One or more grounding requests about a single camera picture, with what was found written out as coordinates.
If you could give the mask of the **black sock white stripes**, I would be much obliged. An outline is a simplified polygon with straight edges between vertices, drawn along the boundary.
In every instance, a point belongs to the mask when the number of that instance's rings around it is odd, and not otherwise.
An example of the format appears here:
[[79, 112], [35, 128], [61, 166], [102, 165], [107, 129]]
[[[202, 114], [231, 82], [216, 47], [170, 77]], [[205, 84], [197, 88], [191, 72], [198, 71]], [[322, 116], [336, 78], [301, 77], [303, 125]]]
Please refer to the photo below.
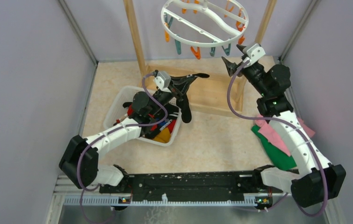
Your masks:
[[[190, 74], [188, 76], [197, 76], [197, 78], [209, 78], [210, 75], [206, 73]], [[188, 90], [179, 90], [181, 97], [177, 100], [176, 105], [181, 109], [181, 118], [184, 123], [190, 123], [192, 120], [191, 109], [188, 101]]]

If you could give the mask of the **round white clip hanger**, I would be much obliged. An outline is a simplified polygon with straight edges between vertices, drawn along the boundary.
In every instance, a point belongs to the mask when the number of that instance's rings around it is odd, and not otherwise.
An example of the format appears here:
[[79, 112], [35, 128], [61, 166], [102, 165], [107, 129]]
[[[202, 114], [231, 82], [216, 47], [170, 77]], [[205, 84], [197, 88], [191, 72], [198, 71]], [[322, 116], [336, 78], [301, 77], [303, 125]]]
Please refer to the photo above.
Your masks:
[[233, 44], [242, 44], [249, 25], [247, 9], [237, 0], [168, 0], [162, 6], [165, 41], [177, 55], [193, 58], [229, 56]]

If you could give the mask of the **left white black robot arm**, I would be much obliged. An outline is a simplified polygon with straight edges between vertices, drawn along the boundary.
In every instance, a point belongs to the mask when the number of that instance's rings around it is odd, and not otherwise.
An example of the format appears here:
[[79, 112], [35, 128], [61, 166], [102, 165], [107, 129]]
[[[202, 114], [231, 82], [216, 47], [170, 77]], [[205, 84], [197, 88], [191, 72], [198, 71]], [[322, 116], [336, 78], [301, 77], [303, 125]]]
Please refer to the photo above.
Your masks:
[[150, 94], [147, 89], [137, 92], [132, 100], [132, 113], [113, 127], [83, 138], [74, 136], [68, 143], [58, 167], [79, 189], [88, 191], [91, 184], [110, 185], [117, 193], [126, 191], [127, 174], [116, 165], [99, 166], [102, 156], [114, 148], [133, 139], [151, 134], [168, 117], [166, 105], [172, 99], [184, 123], [192, 120], [187, 97], [190, 85], [207, 74], [190, 74], [181, 77], [163, 76], [158, 72], [147, 74], [144, 78], [154, 77], [157, 90]]

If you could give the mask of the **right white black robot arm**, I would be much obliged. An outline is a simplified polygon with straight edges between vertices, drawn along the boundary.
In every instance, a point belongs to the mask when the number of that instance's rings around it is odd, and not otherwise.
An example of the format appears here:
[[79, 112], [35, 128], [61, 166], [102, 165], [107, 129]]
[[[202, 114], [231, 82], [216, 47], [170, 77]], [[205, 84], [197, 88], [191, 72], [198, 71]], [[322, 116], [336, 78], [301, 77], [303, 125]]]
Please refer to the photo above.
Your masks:
[[301, 126], [285, 91], [291, 86], [290, 69], [282, 64], [272, 66], [268, 71], [259, 63], [265, 56], [258, 43], [248, 46], [237, 45], [242, 52], [241, 62], [224, 60], [232, 79], [245, 77], [258, 91], [257, 108], [260, 119], [265, 120], [285, 143], [294, 159], [298, 172], [282, 171], [274, 166], [256, 169], [252, 187], [265, 192], [269, 187], [291, 194], [297, 205], [306, 208], [339, 195], [346, 177], [342, 165], [332, 164], [315, 146]]

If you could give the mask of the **red sock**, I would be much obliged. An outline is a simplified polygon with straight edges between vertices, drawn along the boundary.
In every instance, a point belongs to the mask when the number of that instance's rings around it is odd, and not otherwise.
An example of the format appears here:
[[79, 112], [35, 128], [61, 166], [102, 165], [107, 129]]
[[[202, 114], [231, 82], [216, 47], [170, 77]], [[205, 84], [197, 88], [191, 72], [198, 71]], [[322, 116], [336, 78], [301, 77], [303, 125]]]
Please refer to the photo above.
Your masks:
[[[153, 133], [155, 133], [156, 135], [158, 133], [160, 133], [165, 128], [168, 128], [169, 132], [172, 133], [173, 129], [174, 129], [174, 126], [176, 124], [176, 121], [178, 119], [178, 115], [179, 115], [178, 107], [176, 107], [174, 105], [171, 105], [171, 104], [168, 104], [168, 105], [165, 105], [165, 108], [167, 109], [167, 112], [168, 112], [167, 118], [163, 122], [161, 122], [161, 123], [159, 123], [156, 126], [151, 128], [151, 131]], [[132, 107], [128, 108], [127, 114], [131, 115], [132, 113], [133, 113]], [[160, 120], [163, 117], [164, 117], [164, 111], [163, 110], [160, 110], [159, 111], [159, 115], [155, 116], [156, 121]]]

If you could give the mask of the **yellow sock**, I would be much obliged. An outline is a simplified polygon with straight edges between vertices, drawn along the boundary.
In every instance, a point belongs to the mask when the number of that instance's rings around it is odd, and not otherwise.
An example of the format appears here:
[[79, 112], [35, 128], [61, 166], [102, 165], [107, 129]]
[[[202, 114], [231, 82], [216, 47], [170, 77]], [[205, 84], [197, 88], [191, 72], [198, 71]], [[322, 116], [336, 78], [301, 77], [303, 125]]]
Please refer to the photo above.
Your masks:
[[171, 133], [168, 128], [163, 129], [158, 135], [153, 138], [153, 141], [159, 143], [168, 143], [171, 138]]

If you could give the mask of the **pink cloth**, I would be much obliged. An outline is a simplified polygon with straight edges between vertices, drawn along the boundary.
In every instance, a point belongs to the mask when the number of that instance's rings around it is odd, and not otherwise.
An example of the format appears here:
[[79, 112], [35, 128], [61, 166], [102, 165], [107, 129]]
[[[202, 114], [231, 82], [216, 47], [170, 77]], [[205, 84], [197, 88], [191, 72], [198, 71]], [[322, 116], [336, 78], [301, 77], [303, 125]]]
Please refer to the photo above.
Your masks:
[[[304, 121], [297, 117], [300, 125], [304, 129], [304, 131], [308, 134], [311, 138], [315, 135], [315, 132], [310, 129], [307, 125], [304, 124]], [[259, 127], [258, 132], [272, 145], [278, 148], [287, 156], [291, 156], [290, 151], [288, 150], [287, 146], [285, 145], [284, 141], [280, 137], [278, 133], [266, 122], [266, 120], [255, 120], [255, 124]]]

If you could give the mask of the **white plastic laundry basket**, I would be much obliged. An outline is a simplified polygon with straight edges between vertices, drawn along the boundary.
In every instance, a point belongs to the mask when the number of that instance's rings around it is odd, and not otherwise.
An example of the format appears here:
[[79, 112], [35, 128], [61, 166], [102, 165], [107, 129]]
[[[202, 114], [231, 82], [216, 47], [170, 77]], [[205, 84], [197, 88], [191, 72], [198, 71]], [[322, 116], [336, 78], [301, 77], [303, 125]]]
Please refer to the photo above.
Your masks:
[[[144, 89], [136, 86], [124, 86], [119, 91], [104, 119], [103, 126], [105, 130], [113, 127], [113, 124], [117, 121], [117, 119], [122, 118], [127, 114], [128, 108], [123, 108], [122, 104], [124, 102], [132, 102], [134, 95], [139, 91], [144, 92]], [[137, 138], [136, 140], [140, 140], [143, 142], [151, 143], [162, 147], [170, 146], [172, 145], [172, 143], [174, 142], [177, 136], [181, 123], [182, 123], [181, 110], [179, 109], [178, 119], [176, 121], [173, 132], [171, 133], [171, 138], [168, 143], [159, 143], [145, 137], [140, 137], [140, 138]]]

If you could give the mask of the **green cloth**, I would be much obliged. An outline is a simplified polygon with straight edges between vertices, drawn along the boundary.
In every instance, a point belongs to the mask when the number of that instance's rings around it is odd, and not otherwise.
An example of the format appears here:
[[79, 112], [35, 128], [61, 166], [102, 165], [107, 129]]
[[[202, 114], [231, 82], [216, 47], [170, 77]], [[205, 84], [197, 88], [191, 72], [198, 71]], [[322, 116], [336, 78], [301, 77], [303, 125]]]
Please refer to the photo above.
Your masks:
[[259, 133], [259, 126], [254, 125], [251, 128], [251, 131], [259, 138], [264, 151], [266, 152], [267, 156], [269, 157], [270, 161], [273, 163], [275, 167], [280, 170], [290, 170], [292, 168], [296, 168], [297, 165], [292, 156], [288, 156], [280, 149], [272, 145], [268, 140]]

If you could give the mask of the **wooden hanger stand frame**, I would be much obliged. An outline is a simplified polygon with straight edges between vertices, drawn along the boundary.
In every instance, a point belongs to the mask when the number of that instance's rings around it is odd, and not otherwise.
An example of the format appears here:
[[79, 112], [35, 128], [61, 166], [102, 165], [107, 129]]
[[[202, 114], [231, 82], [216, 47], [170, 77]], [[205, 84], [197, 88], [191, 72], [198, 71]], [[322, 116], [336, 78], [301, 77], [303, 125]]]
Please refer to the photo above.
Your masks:
[[[232, 43], [243, 43], [245, 31], [249, 25], [249, 16], [245, 7], [238, 1], [232, 0], [227, 3], [231, 3], [232, 6], [221, 8], [207, 0], [195, 0], [194, 2], [190, 2], [188, 0], [168, 0], [163, 5], [160, 12], [160, 21], [162, 28], [164, 29], [166, 42], [169, 42], [170, 39], [173, 38], [175, 40], [178, 53], [181, 53], [182, 44], [190, 46], [190, 50], [197, 60], [201, 58], [202, 48], [210, 49], [210, 55], [215, 56], [215, 49], [217, 47], [221, 47], [225, 54], [229, 55], [229, 50]], [[170, 5], [175, 5], [180, 8], [182, 10], [182, 14], [185, 14], [187, 10], [192, 10], [195, 14], [201, 13], [207, 16], [219, 28], [228, 33], [230, 37], [223, 40], [215, 36], [206, 29], [197, 26], [191, 21], [169, 10]], [[195, 72], [193, 69], [183, 67], [146, 63], [140, 40], [134, 4], [131, 0], [125, 0], [124, 7], [132, 36], [132, 42], [135, 48], [139, 71], [142, 77], [154, 70], [164, 70], [171, 75], [175, 75], [176, 77], [182, 77], [183, 75], [188, 75]], [[209, 38], [211, 42], [194, 42], [179, 36], [171, 30], [173, 21], [186, 25], [198, 34]], [[230, 116], [231, 113], [228, 112], [228, 106], [221, 101], [221, 97], [226, 96], [227, 88], [228, 81], [226, 80], [226, 76], [224, 74], [216, 72], [210, 74], [209, 78], [204, 78], [202, 81], [194, 84], [189, 89], [187, 96], [191, 104], [191, 109], [210, 114]]]

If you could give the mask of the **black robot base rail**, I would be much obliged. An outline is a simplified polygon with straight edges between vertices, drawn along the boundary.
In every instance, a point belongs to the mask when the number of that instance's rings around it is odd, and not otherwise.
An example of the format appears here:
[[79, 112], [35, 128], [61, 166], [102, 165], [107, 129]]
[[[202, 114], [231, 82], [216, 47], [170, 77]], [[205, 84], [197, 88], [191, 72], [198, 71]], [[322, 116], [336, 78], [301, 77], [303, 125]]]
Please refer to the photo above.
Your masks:
[[101, 194], [127, 195], [133, 202], [237, 203], [272, 206], [280, 190], [259, 186], [252, 171], [133, 174], [119, 186], [102, 185]]

